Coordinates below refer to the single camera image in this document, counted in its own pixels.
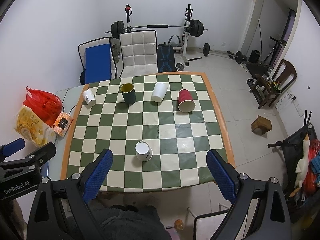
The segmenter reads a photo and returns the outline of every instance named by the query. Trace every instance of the red cup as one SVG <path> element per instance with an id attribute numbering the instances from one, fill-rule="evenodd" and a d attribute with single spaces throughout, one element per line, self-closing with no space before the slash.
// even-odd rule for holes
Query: red cup
<path id="1" fill-rule="evenodd" d="M 184 113 L 191 112 L 196 107 L 196 103 L 193 101 L 193 98 L 189 92 L 189 90 L 181 89 L 179 91 L 179 110 Z"/>

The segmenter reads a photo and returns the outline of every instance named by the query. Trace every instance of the red plastic bag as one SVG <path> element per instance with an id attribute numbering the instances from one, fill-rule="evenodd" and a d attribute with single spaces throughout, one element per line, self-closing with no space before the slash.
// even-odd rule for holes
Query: red plastic bag
<path id="1" fill-rule="evenodd" d="M 310 167 L 310 161 L 314 157 L 316 157 L 319 150 L 320 150 L 320 141 L 317 139 L 310 141 L 308 173 L 307 173 L 305 180 L 303 181 L 303 189 L 307 195 L 312 195 L 316 192 L 317 175 L 315 175 L 313 173 L 313 171 Z"/>
<path id="2" fill-rule="evenodd" d="M 27 95 L 26 100 L 23 101 L 23 105 L 30 107 L 42 121 L 52 127 L 62 110 L 60 98 L 52 93 L 41 90 L 28 89 L 28 87 L 26 87 L 26 90 Z"/>

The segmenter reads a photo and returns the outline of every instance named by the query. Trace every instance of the metal screw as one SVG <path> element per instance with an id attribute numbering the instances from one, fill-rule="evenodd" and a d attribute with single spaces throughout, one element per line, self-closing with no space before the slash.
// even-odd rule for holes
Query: metal screw
<path id="1" fill-rule="evenodd" d="M 274 184 L 277 184 L 277 183 L 278 183 L 278 179 L 275 178 L 275 177 L 272 177 L 270 180 L 271 180 L 271 182 L 274 183 Z"/>
<path id="2" fill-rule="evenodd" d="M 79 179 L 80 178 L 80 174 L 79 173 L 74 173 L 71 176 L 72 179 Z"/>
<path id="3" fill-rule="evenodd" d="M 47 182 L 49 181 L 49 178 L 48 177 L 45 177 L 41 180 L 42 183 L 46 184 Z"/>
<path id="4" fill-rule="evenodd" d="M 240 174 L 239 174 L 239 177 L 240 177 L 241 179 L 247 179 L 247 178 L 248 178 L 248 175 L 245 174 L 245 173 L 240 173 Z"/>

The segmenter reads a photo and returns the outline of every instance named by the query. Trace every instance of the cup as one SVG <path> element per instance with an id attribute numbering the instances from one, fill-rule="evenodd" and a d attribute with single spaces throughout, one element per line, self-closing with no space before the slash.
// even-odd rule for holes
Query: cup
<path id="1" fill-rule="evenodd" d="M 184 113 L 191 112 L 196 107 L 196 103 L 193 101 L 190 91 L 187 89 L 181 89 L 179 91 L 178 103 L 179 110 Z"/>
<path id="2" fill-rule="evenodd" d="M 126 104 L 132 105 L 136 101 L 136 92 L 133 84 L 126 83 L 122 85 L 120 91 Z"/>
<path id="3" fill-rule="evenodd" d="M 96 104 L 96 99 L 94 98 L 94 95 L 90 89 L 87 89 L 83 92 L 82 97 L 84 101 L 88 104 L 88 106 L 92 107 Z"/>
<path id="4" fill-rule="evenodd" d="M 146 162 L 152 157 L 152 149 L 146 142 L 138 142 L 136 144 L 136 156 L 138 160 Z"/>
<path id="5" fill-rule="evenodd" d="M 163 100 L 167 90 L 168 87 L 166 84 L 159 82 L 156 83 L 151 95 L 151 100 L 160 103 Z"/>

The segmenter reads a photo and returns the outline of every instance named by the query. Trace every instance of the wooden stool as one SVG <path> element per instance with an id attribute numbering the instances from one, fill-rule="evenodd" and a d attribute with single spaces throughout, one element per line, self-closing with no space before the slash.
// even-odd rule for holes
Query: wooden stool
<path id="1" fill-rule="evenodd" d="M 251 124 L 251 131 L 264 135 L 266 132 L 272 131 L 271 121 L 258 115 L 258 118 Z"/>

